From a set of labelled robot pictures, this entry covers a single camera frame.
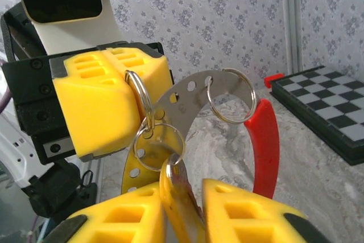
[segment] key ring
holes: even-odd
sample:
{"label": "key ring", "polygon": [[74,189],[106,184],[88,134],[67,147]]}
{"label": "key ring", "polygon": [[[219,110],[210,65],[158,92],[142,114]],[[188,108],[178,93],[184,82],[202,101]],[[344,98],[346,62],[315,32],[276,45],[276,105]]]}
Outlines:
{"label": "key ring", "polygon": [[248,121],[254,115],[255,110],[257,109],[257,105],[258,105],[257,95],[255,94],[255,90],[253,88],[253,85],[251,84],[249,79],[243,73],[241,73],[240,71],[238,71],[236,69],[225,68],[225,69],[223,69],[223,71],[227,71],[227,72],[231,72],[233,74],[236,74],[237,76],[239,76],[239,78],[241,80],[243,80],[247,84],[247,86],[250,88],[251,100],[252,100],[253,103],[252,103],[252,106],[251,106],[247,116],[244,119],[236,121],[236,120],[231,120],[231,119],[226,118],[224,115],[222,115],[216,109],[215,104],[212,101],[212,98],[211,98],[211,84],[213,82],[213,78],[211,77],[209,79],[209,81],[208,81],[208,84],[207,84],[207,97],[208,97],[208,100],[209,100],[209,103],[210,103],[210,106],[211,106],[211,110],[215,114],[215,116],[217,118],[219,118],[221,121],[232,123],[232,124],[235,124],[235,125],[238,125],[240,123],[244,123],[244,122]]}
{"label": "key ring", "polygon": [[[177,165],[178,163],[181,162],[184,154],[185,154],[185,151],[186,151],[186,144],[185,144],[185,141],[184,141],[184,137],[182,136],[181,132],[178,131],[177,128],[175,128],[173,125],[170,125],[168,123],[156,123],[155,124],[155,127],[157,126],[166,126],[166,127],[169,127],[171,129],[173,129],[173,131],[177,134],[177,136],[180,138],[181,140],[181,143],[182,143],[182,153],[179,155],[179,158],[174,162],[174,165]],[[143,166],[145,167],[146,169],[149,169],[149,170],[152,170],[152,171],[156,171],[156,172],[160,172],[161,168],[156,168],[156,167],[152,167],[152,166],[149,166],[147,164],[145,164],[141,158],[139,157],[137,151],[138,151],[138,139],[140,138],[140,136],[144,133],[144,132],[147,132],[147,127],[143,127],[141,129],[138,130],[138,132],[136,133],[135,135],[135,138],[133,139],[130,147],[133,148],[134,150],[134,156],[136,157],[136,159],[138,160],[138,162]]]}
{"label": "key ring", "polygon": [[153,104],[150,100],[148,91],[143,84],[142,79],[140,79],[139,75],[136,74],[134,71],[125,71],[125,82],[129,84],[129,80],[133,81],[133,84],[136,88],[136,91],[139,94],[140,99],[142,100],[143,108],[146,112],[146,120],[147,120],[147,127],[146,132],[154,129],[155,120],[154,120],[154,109]]}

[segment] marble table surface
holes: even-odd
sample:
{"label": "marble table surface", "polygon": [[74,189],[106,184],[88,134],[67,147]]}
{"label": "marble table surface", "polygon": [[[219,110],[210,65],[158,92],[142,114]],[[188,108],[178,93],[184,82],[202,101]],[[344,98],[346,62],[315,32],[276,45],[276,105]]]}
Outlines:
{"label": "marble table surface", "polygon": [[[257,92],[275,109],[280,134],[280,167],[274,199],[302,211],[332,242],[364,242],[364,164],[349,166],[268,90]],[[219,106],[228,117],[241,117],[242,104]],[[127,152],[105,159],[101,199],[119,195]],[[185,164],[201,200],[201,179],[213,178],[252,190],[253,149],[243,125],[200,112],[187,137]]]}

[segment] black square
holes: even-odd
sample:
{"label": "black square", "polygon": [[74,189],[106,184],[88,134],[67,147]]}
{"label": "black square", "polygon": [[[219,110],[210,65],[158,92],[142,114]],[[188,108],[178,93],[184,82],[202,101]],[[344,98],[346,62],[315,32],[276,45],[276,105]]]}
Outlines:
{"label": "black square", "polygon": [[314,85],[315,82],[313,82],[311,80],[304,80],[304,81],[298,82],[297,84],[299,84],[301,87],[307,87],[308,85]]}
{"label": "black square", "polygon": [[280,80],[278,81],[278,84],[281,85],[281,86],[285,86],[285,85],[290,85],[290,84],[293,84],[294,82],[290,79],[283,79],[283,80]]}
{"label": "black square", "polygon": [[329,80],[329,81],[320,83],[320,85],[322,85],[324,88],[332,88],[332,87],[335,87],[335,86],[337,86],[339,84],[337,82]]}
{"label": "black square", "polygon": [[305,76],[307,78],[314,78],[314,77],[320,76],[320,74],[318,74],[315,71],[310,71],[310,72],[303,74],[303,76]]}
{"label": "black square", "polygon": [[308,107],[312,108],[313,110],[317,111],[322,108],[328,108],[330,105],[328,105],[326,102],[318,100],[315,102],[310,102],[307,104]]}
{"label": "black square", "polygon": [[324,90],[321,90],[321,91],[318,91],[318,92],[314,92],[314,95],[316,95],[317,97],[323,99],[323,98],[327,98],[327,97],[330,97],[330,96],[334,96],[335,94],[332,93],[331,91],[327,90],[327,89],[324,89]]}
{"label": "black square", "polygon": [[327,78],[334,79],[334,78],[337,78],[337,77],[341,77],[342,74],[341,73],[338,73],[337,71],[334,71],[334,72],[330,72],[328,74],[325,74],[325,76]]}
{"label": "black square", "polygon": [[359,81],[353,81],[347,84],[344,84],[344,86],[351,88],[351,89],[357,89],[357,88],[362,88],[364,87],[364,84],[362,82]]}
{"label": "black square", "polygon": [[328,119],[328,122],[332,123],[337,128],[344,128],[344,127],[356,124],[352,119],[350,119],[349,117],[347,117],[345,115],[341,115],[338,117]]}
{"label": "black square", "polygon": [[335,105],[334,107],[345,114],[360,109],[356,105],[353,105],[351,102],[344,102],[343,104]]}
{"label": "black square", "polygon": [[345,92],[343,94],[340,94],[340,96],[347,99],[348,101],[359,99],[359,98],[363,97],[363,95],[361,95],[355,91]]}
{"label": "black square", "polygon": [[303,96],[303,95],[306,95],[308,94],[309,92],[307,90],[305,90],[304,88],[300,88],[300,89],[297,89],[297,90],[294,90],[294,91],[291,91],[291,93],[296,96],[296,97],[300,97],[300,96]]}

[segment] red plastic handle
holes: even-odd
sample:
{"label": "red plastic handle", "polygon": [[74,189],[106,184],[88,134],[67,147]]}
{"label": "red plastic handle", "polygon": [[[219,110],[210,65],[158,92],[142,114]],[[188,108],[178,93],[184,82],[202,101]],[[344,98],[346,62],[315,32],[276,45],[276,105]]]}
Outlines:
{"label": "red plastic handle", "polygon": [[254,115],[244,124],[254,150],[253,193],[272,199],[279,168],[279,133],[272,104],[260,99]]}

